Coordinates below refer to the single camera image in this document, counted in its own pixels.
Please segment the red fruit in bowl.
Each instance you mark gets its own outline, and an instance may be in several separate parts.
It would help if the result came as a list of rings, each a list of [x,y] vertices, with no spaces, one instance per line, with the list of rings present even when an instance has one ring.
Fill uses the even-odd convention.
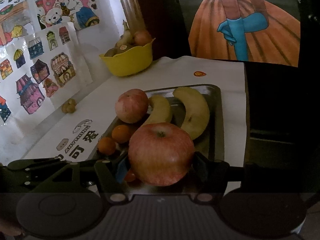
[[[135,32],[133,35],[133,40],[137,46],[145,46],[152,41],[152,37],[147,30],[141,30]]]

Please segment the girl in orange dress poster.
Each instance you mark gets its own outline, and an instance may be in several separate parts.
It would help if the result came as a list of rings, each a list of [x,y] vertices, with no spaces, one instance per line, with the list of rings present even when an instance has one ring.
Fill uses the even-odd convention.
[[[178,0],[191,55],[298,65],[297,0]]]

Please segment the metal tray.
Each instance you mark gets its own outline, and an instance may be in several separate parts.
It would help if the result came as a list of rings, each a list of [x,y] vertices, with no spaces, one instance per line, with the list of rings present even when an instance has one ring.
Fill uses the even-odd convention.
[[[197,90],[205,98],[209,110],[210,119],[204,132],[197,139],[194,140],[195,150],[202,153],[210,160],[218,159],[224,160],[224,131],[223,131],[223,114],[222,114],[222,100],[221,90],[215,85],[200,84],[190,85],[190,88]],[[185,107],[183,103],[173,96],[174,87],[147,90],[147,96],[161,95],[168,99],[171,110],[171,123],[181,126],[185,116]],[[134,181],[130,184],[123,182],[123,187],[127,191],[138,192],[143,194],[161,193],[172,190],[178,191],[178,185],[174,184],[170,187],[155,187],[149,186],[139,181]]]

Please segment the kiwi in bowl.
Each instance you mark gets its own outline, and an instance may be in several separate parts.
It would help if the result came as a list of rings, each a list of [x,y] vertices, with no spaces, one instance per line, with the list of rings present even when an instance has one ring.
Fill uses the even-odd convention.
[[[104,57],[113,57],[114,55],[124,53],[124,52],[128,51],[128,50],[131,49],[131,48],[133,48],[133,45],[128,44],[128,43],[125,43],[125,44],[122,44],[122,45],[119,46],[119,47],[114,47],[114,48],[112,48],[112,49],[109,49],[109,50],[104,54]]]

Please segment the orange tangerine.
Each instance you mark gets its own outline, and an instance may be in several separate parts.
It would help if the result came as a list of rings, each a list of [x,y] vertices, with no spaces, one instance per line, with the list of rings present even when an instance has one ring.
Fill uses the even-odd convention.
[[[119,144],[130,140],[136,129],[128,125],[118,125],[112,130],[112,139]]]
[[[109,137],[103,137],[97,144],[97,149],[105,155],[112,155],[116,151],[116,142]]]

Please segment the banana in bowl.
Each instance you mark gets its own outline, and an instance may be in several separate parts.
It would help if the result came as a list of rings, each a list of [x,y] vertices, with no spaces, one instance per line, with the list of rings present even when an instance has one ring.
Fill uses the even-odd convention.
[[[120,48],[124,44],[133,44],[133,36],[125,20],[123,20],[123,27],[124,33],[121,35],[120,40],[116,43],[116,48]]]

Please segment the large red apple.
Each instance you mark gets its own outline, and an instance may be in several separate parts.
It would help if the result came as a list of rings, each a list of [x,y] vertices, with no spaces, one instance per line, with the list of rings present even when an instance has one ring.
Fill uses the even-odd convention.
[[[158,123],[141,126],[129,142],[131,169],[143,183],[170,186],[189,171],[194,143],[183,129]]]

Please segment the girl with teddy drawing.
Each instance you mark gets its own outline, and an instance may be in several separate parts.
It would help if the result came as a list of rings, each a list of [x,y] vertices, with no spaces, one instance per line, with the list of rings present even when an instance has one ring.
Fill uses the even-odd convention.
[[[81,30],[100,22],[95,0],[34,0],[34,3],[42,29],[72,22],[77,30]]]

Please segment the yellow-green banana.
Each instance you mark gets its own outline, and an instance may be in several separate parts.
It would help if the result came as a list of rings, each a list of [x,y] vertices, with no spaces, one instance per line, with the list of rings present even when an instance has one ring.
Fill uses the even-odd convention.
[[[171,105],[167,98],[161,95],[153,95],[149,98],[149,103],[152,108],[152,111],[150,116],[144,122],[143,126],[147,124],[171,122],[172,111]]]
[[[181,129],[186,131],[192,140],[197,139],[206,129],[210,119],[210,110],[204,96],[191,87],[178,87],[173,91],[173,96],[185,107]]]

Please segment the yellow fruit bowl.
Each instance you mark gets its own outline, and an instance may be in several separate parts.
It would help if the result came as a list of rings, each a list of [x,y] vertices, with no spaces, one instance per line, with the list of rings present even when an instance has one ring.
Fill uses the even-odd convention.
[[[124,77],[137,74],[152,63],[152,43],[154,40],[145,46],[134,46],[113,57],[106,57],[104,54],[100,54],[99,57],[114,76]]]

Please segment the boy with fan drawing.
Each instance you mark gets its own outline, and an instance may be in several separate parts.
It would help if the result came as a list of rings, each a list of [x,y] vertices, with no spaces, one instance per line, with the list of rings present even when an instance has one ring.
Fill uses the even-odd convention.
[[[1,0],[1,47],[34,32],[28,0]]]

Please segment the small red tomato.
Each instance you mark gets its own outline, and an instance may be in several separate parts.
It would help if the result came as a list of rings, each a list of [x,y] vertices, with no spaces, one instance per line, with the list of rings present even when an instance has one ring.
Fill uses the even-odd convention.
[[[127,172],[127,174],[126,174],[126,176],[124,178],[124,180],[127,183],[131,183],[131,182],[135,181],[136,179],[137,179],[137,177],[136,177],[135,173],[131,169]]]

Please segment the brown wooden frame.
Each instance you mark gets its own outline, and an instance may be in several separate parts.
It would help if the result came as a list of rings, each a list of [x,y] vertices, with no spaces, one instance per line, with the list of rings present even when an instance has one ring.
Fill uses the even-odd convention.
[[[144,30],[145,22],[138,0],[120,0],[131,34]]]

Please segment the houses drawing paper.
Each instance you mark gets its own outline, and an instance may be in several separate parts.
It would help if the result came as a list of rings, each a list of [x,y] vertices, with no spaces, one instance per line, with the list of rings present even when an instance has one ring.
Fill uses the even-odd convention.
[[[1,48],[1,125],[25,133],[92,83],[71,22]]]

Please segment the small red apple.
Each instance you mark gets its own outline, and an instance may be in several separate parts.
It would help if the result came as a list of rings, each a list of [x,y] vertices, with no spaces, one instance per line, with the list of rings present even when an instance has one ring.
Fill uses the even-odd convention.
[[[115,111],[121,121],[134,124],[146,115],[148,107],[149,100],[146,93],[141,89],[131,89],[119,96]]]

